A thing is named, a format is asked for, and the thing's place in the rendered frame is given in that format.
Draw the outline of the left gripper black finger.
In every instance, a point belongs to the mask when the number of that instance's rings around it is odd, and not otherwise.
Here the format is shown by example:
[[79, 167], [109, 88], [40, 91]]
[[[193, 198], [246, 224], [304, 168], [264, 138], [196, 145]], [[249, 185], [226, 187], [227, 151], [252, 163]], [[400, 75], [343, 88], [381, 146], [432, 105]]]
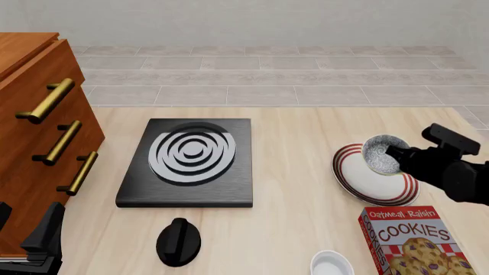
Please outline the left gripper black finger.
[[5, 202], [0, 202], [0, 231], [8, 221], [12, 208]]
[[50, 205], [38, 226], [21, 243], [28, 254], [61, 255], [61, 230], [65, 213], [64, 205]]

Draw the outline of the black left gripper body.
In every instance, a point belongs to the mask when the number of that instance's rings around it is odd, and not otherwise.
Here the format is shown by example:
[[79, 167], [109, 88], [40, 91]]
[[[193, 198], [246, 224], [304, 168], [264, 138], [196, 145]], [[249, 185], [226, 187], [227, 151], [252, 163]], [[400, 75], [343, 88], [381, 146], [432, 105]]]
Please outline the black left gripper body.
[[63, 253], [0, 254], [0, 275], [58, 275]]

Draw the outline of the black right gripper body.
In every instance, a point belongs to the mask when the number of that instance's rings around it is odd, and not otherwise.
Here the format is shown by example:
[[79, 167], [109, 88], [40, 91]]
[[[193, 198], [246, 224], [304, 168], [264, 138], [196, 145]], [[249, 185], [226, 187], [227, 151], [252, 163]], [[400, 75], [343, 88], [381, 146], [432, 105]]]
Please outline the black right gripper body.
[[457, 160], [457, 157], [442, 148], [429, 147], [422, 150], [411, 147], [405, 151], [400, 169], [417, 180], [434, 187], [442, 187], [444, 171]]

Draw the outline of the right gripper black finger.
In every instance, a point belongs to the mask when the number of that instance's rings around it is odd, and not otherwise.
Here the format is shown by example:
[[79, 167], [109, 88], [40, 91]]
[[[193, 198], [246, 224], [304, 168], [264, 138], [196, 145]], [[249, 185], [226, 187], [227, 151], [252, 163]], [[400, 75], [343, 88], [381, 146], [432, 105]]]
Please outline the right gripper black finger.
[[388, 146], [385, 154], [395, 159], [395, 161], [398, 162], [399, 167], [402, 168], [403, 165], [406, 164], [406, 162], [408, 161], [411, 153], [412, 152], [410, 147], [401, 148], [398, 146], [390, 145]]

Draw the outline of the black speckled bowl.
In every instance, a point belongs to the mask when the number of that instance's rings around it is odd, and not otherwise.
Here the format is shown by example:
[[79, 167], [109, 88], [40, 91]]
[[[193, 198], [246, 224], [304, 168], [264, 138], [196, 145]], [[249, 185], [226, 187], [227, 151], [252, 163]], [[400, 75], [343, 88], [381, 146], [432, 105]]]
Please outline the black speckled bowl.
[[402, 173], [399, 163], [386, 154], [389, 146], [410, 148], [407, 142], [389, 134], [379, 134], [363, 143], [361, 153], [370, 169], [376, 173], [391, 176]]

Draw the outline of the white plate with red rings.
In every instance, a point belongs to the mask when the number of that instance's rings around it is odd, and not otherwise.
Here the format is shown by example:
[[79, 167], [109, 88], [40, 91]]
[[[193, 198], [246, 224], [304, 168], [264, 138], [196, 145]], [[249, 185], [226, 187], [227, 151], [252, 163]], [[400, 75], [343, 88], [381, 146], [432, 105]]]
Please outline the white plate with red rings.
[[363, 144], [346, 144], [332, 158], [339, 184], [357, 199], [377, 206], [404, 206], [416, 201], [421, 185], [406, 173], [385, 176], [373, 171], [361, 154]]

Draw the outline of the oatmeal raisin cookies box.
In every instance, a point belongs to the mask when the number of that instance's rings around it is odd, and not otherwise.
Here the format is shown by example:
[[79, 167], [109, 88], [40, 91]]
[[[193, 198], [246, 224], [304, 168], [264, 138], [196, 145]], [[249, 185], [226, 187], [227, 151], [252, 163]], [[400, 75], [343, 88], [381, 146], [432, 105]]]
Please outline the oatmeal raisin cookies box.
[[430, 205], [367, 207], [358, 222], [379, 275], [477, 275]]

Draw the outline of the flat black stove plate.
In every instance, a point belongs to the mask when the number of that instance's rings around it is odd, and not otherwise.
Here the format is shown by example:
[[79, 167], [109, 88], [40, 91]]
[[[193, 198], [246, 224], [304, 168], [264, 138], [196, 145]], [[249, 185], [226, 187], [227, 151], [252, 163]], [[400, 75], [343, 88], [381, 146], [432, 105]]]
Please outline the flat black stove plate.
[[253, 206], [248, 118], [151, 118], [115, 198], [119, 208]]

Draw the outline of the small white ramekin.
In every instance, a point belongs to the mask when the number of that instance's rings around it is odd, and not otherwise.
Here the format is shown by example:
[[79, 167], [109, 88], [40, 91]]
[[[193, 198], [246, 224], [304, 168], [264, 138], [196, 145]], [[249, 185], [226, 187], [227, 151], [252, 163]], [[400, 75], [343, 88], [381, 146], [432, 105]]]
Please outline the small white ramekin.
[[336, 251], [319, 251], [310, 261], [310, 275], [355, 275], [351, 263]]

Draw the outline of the round black stove knob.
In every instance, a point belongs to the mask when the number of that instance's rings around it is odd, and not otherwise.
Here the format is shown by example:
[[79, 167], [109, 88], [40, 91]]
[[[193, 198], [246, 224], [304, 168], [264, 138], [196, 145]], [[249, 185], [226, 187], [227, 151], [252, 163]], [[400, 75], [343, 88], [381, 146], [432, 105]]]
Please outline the round black stove knob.
[[175, 218], [157, 238], [156, 252], [169, 267], [183, 267], [198, 255], [202, 239], [198, 228], [184, 218]]

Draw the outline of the wooden cabinet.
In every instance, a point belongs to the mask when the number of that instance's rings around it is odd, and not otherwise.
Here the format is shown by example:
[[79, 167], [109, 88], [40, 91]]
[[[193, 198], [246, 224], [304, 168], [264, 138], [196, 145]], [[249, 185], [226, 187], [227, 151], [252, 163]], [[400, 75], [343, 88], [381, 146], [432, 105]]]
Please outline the wooden cabinet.
[[55, 33], [0, 33], [0, 82], [58, 40]]

